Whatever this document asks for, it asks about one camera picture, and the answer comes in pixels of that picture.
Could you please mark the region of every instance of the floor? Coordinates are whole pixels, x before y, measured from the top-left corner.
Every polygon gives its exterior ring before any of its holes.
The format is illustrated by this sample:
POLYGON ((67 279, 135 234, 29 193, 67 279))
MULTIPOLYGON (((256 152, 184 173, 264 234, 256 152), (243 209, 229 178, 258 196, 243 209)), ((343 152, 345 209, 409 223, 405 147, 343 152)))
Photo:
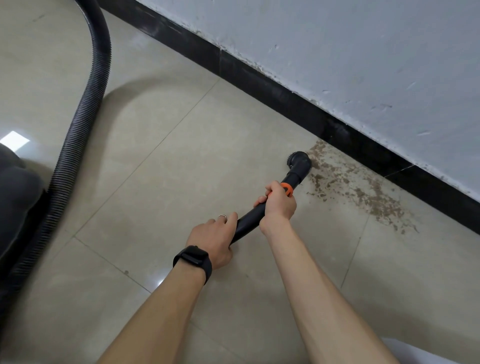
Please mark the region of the floor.
MULTIPOLYGON (((1 343, 5 363, 93 363, 192 226, 246 213, 296 150, 313 161, 293 225, 384 337, 480 363, 480 236, 106 13, 108 92, 69 210, 1 343)), ((91 44, 69 0, 0 2, 0 137, 48 180, 91 44)), ((193 313, 182 363, 307 363, 268 245, 234 245, 193 313)))

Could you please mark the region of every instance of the black baseboard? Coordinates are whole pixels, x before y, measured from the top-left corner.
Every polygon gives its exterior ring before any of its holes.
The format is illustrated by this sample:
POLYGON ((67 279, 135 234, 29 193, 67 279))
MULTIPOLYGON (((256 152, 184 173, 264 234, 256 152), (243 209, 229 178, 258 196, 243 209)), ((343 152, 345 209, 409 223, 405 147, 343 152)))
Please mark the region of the black baseboard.
POLYGON ((135 0, 98 0, 107 12, 174 49, 480 234, 480 203, 276 81, 135 0))

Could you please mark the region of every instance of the smartwatch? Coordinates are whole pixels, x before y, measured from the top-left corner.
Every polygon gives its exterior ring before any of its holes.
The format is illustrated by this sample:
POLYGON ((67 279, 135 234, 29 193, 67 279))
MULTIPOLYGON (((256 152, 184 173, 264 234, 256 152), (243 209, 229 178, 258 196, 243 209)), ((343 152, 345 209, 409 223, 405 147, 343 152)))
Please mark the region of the smartwatch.
POLYGON ((180 258, 195 267, 203 269, 206 276, 205 283, 208 282, 208 279, 212 275, 212 262, 205 250, 200 249, 196 245, 187 246, 173 258, 173 266, 175 266, 180 258))

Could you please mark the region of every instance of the dirt patch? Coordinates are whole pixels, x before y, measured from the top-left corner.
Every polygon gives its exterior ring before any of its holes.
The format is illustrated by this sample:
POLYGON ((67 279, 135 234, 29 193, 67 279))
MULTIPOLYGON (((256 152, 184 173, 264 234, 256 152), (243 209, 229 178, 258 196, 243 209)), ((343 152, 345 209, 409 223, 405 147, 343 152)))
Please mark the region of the dirt patch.
POLYGON ((314 192, 310 194, 324 202, 342 196, 401 234, 405 234, 406 229, 417 231, 410 219, 411 212, 382 189, 382 177, 366 167, 344 161, 345 155, 340 151, 329 147, 327 152, 325 148, 326 142, 319 140, 307 151, 312 160, 309 178, 314 185, 314 192))

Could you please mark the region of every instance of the black vacuum wand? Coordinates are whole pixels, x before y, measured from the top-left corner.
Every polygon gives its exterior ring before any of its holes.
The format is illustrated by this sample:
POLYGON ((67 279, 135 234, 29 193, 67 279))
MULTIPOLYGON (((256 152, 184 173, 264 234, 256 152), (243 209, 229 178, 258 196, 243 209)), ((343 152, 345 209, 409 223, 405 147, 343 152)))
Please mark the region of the black vacuum wand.
MULTIPOLYGON (((312 161, 307 153, 295 152, 288 157, 287 165, 290 171, 281 182, 281 186, 285 189, 287 196, 291 196, 293 190, 307 177, 312 168, 312 161)), ((230 245, 243 238, 260 224, 260 220, 265 216, 265 204, 266 202, 259 204, 238 220, 237 229, 230 245)))

